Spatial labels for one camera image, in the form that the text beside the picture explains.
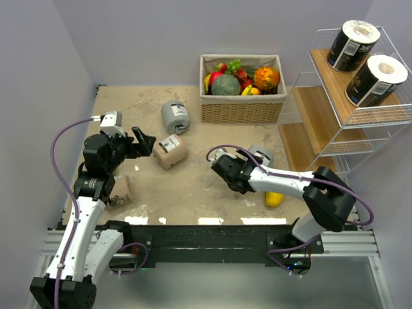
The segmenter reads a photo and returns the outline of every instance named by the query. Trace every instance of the paper roll with black label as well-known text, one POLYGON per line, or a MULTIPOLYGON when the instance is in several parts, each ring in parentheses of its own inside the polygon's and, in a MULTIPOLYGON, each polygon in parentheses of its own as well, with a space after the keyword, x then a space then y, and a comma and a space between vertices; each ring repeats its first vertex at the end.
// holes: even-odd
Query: paper roll with black label
POLYGON ((189 130, 191 119, 183 103, 170 100, 162 106, 163 123, 167 132, 172 134, 182 134, 189 130))
POLYGON ((172 134, 154 145, 153 155, 161 167, 170 169, 174 164, 186 158, 189 155, 189 150, 179 136, 172 134))
POLYGON ((379 30, 370 23, 346 21, 328 53, 328 63, 338 71, 356 70, 379 37, 379 30))
POLYGON ((378 106, 406 79, 402 63, 387 55, 374 55, 348 84, 346 97, 360 108, 378 106))

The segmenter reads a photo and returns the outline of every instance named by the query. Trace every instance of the beige cylinder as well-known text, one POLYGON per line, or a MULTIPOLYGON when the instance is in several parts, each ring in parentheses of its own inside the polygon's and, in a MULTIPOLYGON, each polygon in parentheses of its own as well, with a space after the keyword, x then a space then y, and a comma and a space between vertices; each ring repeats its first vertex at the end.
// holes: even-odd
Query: beige cylinder
POLYGON ((182 161, 189 155, 189 150, 183 140, 172 134, 153 147, 153 155, 164 169, 170 169, 174 164, 182 161))
POLYGON ((115 186, 110 194, 110 204, 106 209, 113 209, 133 201, 128 175, 115 176, 115 186))

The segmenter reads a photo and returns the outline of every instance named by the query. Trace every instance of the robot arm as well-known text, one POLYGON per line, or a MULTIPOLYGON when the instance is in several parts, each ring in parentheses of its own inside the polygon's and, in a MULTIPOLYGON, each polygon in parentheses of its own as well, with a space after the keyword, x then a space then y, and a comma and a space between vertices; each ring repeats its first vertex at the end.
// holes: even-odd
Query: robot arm
POLYGON ((107 269, 110 259, 125 243, 131 242, 129 224, 109 221, 96 245, 88 252, 98 219, 109 202, 115 184, 113 171, 126 159, 149 156, 156 142, 138 127, 133 127, 138 143, 121 128, 122 114, 107 112, 100 118, 100 134, 84 141, 84 162, 74 184, 79 216, 72 207, 68 226, 46 276, 35 277, 30 290, 41 308, 53 308, 55 280, 60 275, 59 302, 63 308, 91 308, 96 283, 107 269))
MULTIPOLYGON (((267 162, 261 154, 253 154, 261 164, 267 162)), ((291 172, 265 167, 265 172, 256 167, 250 159, 242 159, 229 154, 224 148, 216 151, 211 163, 212 170, 221 176, 233 191, 277 192, 304 200, 310 212, 299 218, 293 227, 292 235, 299 241, 307 242, 325 230, 340 232, 355 204, 355 199, 348 193, 335 187, 319 185, 301 178, 320 178, 348 186, 329 168, 320 167, 316 172, 291 172), (297 179, 274 175, 294 175, 297 179)))

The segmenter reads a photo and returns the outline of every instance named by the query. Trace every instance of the gray canister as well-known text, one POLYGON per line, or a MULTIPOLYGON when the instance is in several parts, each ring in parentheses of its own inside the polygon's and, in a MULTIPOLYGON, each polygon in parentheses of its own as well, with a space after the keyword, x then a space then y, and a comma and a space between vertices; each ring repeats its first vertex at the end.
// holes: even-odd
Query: gray canister
POLYGON ((171 134, 185 133, 191 126, 191 119, 183 103, 170 100, 162 106, 163 123, 171 134))
POLYGON ((251 145, 247 151, 252 155, 260 156, 263 159, 262 165, 264 166, 269 166, 273 162, 273 154, 266 148, 258 145, 251 145))

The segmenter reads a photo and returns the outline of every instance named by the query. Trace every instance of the lavender wall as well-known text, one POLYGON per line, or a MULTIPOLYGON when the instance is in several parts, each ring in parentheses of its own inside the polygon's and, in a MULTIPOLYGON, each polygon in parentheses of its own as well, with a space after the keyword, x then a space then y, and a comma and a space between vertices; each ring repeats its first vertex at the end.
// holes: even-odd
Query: lavender wall
MULTIPOLYGON (((1 1, 0 41, 0 307, 21 309, 46 229, 66 199, 50 143, 90 113, 93 83, 49 0, 1 1)), ((68 179, 83 136, 75 129, 58 144, 68 179)))
POLYGON ((318 29, 373 0, 53 0, 93 81, 198 84, 202 53, 276 53, 293 84, 318 29))
MULTIPOLYGON (((384 27, 406 64, 412 66, 408 0, 375 0, 365 20, 384 27)), ((350 176, 351 186, 373 206, 373 230, 396 308, 410 308, 412 247, 412 127, 374 154, 350 176)))

